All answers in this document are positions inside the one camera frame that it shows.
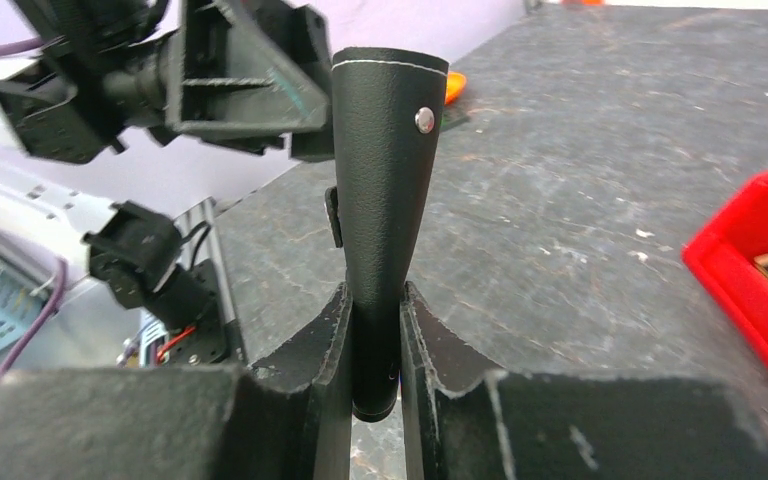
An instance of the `black cylindrical object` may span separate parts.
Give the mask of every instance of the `black cylindrical object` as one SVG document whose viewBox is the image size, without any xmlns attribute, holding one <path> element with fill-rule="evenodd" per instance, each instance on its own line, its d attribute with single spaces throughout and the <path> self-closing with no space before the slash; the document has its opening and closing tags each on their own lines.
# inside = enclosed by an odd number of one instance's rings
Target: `black cylindrical object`
<svg viewBox="0 0 768 480">
<path fill-rule="evenodd" d="M 393 409 L 399 301 L 431 179 L 448 63 L 384 48 L 334 55 L 334 149 L 352 310 L 355 416 Z"/>
</svg>

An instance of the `black mounting plate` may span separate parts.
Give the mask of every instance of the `black mounting plate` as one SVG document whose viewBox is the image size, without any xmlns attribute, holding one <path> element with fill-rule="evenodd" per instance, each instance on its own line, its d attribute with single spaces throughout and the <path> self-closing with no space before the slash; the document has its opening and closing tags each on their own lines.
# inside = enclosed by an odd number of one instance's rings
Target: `black mounting plate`
<svg viewBox="0 0 768 480">
<path fill-rule="evenodd" d="M 230 353 L 230 346 L 222 310 L 219 306 L 219 279 L 211 260 L 205 260 L 192 270 L 193 275 L 214 299 L 207 314 L 198 321 L 196 329 L 169 350 L 169 359 L 163 365 L 203 365 L 219 363 Z"/>
</svg>

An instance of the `silver rivet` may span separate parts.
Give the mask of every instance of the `silver rivet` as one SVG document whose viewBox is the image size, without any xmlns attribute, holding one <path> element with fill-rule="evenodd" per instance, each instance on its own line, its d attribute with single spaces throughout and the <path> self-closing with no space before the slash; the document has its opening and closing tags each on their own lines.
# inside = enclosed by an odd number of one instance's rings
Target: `silver rivet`
<svg viewBox="0 0 768 480">
<path fill-rule="evenodd" d="M 434 130 L 434 112 L 428 107 L 422 107 L 416 112 L 414 122 L 420 133 L 429 133 Z"/>
</svg>

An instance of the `gray table surface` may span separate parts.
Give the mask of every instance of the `gray table surface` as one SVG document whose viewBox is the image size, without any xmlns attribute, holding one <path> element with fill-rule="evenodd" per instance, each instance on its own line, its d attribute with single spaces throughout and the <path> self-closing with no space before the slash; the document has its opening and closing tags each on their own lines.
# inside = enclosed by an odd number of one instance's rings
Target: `gray table surface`
<svg viewBox="0 0 768 480">
<path fill-rule="evenodd" d="M 546 6 L 454 68 L 472 121 L 441 137 L 409 274 L 436 314 L 515 371 L 725 379 L 768 429 L 768 373 L 679 258 L 768 168 L 768 12 Z M 253 359 L 343 276 L 333 169 L 219 218 Z M 356 424 L 352 478 L 404 478 L 400 430 Z"/>
</svg>

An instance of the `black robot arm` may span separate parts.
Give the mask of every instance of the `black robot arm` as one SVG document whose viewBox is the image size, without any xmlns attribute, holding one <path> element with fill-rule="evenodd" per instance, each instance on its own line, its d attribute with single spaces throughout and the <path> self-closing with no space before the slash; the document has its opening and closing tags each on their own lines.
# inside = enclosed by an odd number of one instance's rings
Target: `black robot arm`
<svg viewBox="0 0 768 480">
<path fill-rule="evenodd" d="M 14 0 L 44 43 L 0 80 L 0 106 L 29 155 L 84 164 L 122 152 L 128 127 L 262 155 L 333 158 L 325 21 L 283 0 L 182 0 L 180 27 L 149 39 L 168 1 Z"/>
</svg>

